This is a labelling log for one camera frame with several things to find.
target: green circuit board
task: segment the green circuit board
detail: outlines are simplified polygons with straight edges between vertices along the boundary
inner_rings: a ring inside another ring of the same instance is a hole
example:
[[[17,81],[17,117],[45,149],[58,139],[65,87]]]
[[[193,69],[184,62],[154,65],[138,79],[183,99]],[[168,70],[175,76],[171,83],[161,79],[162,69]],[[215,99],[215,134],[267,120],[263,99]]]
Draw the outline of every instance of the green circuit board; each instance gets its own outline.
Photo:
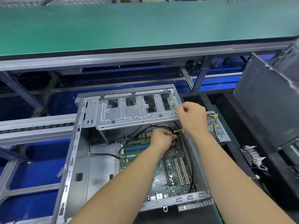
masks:
[[[124,151],[120,159],[120,171],[129,166],[149,143],[150,135],[145,134],[129,143],[123,141]],[[187,194],[190,183],[191,172],[183,148],[176,142],[158,162],[145,202]]]

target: green workbench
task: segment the green workbench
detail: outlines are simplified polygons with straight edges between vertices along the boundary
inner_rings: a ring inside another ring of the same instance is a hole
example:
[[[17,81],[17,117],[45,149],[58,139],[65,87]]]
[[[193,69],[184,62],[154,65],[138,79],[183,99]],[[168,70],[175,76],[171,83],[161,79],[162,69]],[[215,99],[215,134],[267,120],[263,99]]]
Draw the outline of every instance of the green workbench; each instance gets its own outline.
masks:
[[[0,56],[241,44],[298,34],[299,0],[0,8]]]

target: forearm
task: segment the forearm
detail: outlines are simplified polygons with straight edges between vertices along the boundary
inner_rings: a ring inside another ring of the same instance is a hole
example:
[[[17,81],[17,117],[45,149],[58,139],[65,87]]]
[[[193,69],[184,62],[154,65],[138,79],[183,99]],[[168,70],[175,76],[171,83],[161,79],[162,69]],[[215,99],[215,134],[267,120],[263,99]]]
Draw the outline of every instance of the forearm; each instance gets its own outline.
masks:
[[[208,133],[193,137],[212,196],[227,224],[294,223]]]
[[[71,224],[133,223],[162,155],[151,146],[144,150],[80,209]]]

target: person's right hand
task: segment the person's right hand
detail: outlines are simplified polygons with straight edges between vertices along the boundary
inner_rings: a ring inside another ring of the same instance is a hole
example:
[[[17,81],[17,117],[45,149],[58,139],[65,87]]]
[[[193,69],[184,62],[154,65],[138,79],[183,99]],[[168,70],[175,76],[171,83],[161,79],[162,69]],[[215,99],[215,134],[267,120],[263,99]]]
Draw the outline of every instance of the person's right hand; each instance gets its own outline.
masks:
[[[178,105],[177,113],[182,126],[192,137],[199,133],[209,133],[207,115],[203,106],[193,102],[185,102]]]

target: blue ram slot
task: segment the blue ram slot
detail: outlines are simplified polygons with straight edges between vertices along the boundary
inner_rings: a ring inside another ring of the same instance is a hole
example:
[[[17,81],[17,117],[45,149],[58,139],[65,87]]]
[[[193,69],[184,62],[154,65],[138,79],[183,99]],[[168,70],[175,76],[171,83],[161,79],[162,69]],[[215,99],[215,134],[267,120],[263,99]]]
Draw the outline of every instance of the blue ram slot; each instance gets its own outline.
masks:
[[[124,148],[134,148],[134,147],[139,147],[139,146],[144,146],[144,145],[150,145],[150,144],[141,144],[141,145],[134,145],[134,146],[129,146],[129,147],[124,147]]]
[[[126,154],[126,153],[130,153],[130,152],[138,152],[138,151],[143,151],[143,150],[145,150],[145,149],[147,149],[148,147],[146,147],[146,148],[138,148],[138,149],[131,149],[131,150],[125,150],[124,151],[124,154]]]

